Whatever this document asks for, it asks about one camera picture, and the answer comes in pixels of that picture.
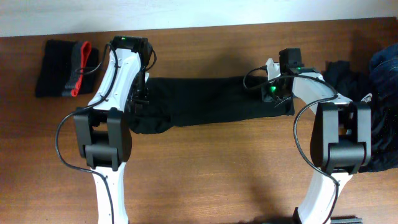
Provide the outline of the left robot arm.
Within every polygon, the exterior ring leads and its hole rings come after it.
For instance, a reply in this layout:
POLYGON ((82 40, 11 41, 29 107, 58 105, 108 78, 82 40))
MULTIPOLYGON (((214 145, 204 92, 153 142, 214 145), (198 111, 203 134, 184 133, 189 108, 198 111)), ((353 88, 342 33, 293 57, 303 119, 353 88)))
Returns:
POLYGON ((154 49, 147 38, 116 36, 108 44, 102 82, 73 121, 85 171, 93 176, 98 223, 129 223, 124 202, 124 170, 132 149, 130 112, 149 104, 148 69, 154 49))

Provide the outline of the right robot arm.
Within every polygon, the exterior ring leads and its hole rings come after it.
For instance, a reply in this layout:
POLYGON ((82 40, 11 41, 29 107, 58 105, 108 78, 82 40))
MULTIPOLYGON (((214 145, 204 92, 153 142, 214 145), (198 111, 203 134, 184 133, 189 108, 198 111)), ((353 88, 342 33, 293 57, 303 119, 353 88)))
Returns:
POLYGON ((341 95, 319 71, 306 67, 299 48, 281 50, 279 61, 269 58, 266 67, 268 81, 262 90, 268 100, 280 103, 296 96, 305 103, 295 117, 293 135, 300 155, 313 169, 313 177, 291 222, 362 223, 362 218, 333 217, 332 213, 344 186, 370 161, 370 107, 341 95), (298 122, 306 110, 315 114, 309 157, 298 138, 298 122))

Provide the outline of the black garment red band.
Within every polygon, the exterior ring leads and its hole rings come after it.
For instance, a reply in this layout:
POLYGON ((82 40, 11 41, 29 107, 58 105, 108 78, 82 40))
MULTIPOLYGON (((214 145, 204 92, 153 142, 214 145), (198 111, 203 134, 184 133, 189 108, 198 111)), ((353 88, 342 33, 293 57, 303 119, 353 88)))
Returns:
POLYGON ((99 50, 89 41, 47 40, 35 96, 76 97, 93 91, 99 50))

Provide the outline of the black t-shirt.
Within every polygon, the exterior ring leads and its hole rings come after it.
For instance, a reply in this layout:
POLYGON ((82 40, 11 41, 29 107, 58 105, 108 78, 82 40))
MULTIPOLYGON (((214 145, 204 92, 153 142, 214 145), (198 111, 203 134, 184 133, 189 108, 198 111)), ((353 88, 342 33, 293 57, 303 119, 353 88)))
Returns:
POLYGON ((293 115, 291 98, 263 101, 261 92, 243 87, 243 77, 150 78, 149 104, 131 111, 136 134, 160 134, 170 128, 293 115))

